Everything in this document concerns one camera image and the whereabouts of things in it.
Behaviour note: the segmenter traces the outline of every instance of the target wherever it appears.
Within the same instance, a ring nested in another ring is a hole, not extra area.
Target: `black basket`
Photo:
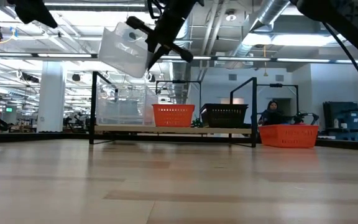
[[[201,109],[203,126],[209,128],[241,128],[248,105],[207,103]]]

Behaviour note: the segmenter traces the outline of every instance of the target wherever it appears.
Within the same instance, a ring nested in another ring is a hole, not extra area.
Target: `wooden floor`
[[[0,144],[0,224],[358,224],[358,151]]]

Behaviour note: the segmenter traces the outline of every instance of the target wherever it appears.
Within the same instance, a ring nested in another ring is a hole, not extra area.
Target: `orange plastic basket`
[[[153,105],[157,127],[190,127],[194,105]]]
[[[262,144],[274,147],[311,148],[316,144],[317,125],[270,125],[259,127]]]

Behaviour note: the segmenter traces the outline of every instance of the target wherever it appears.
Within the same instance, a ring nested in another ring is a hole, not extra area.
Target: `wooden shelf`
[[[139,125],[101,124],[94,127],[95,131],[127,131],[140,133],[192,133],[192,134],[251,134],[251,129],[237,128],[170,128]]]

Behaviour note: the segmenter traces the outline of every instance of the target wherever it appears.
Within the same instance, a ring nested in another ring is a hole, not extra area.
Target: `person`
[[[258,124],[273,125],[283,123],[283,111],[279,110],[278,103],[274,100],[270,101],[267,109],[262,113]]]

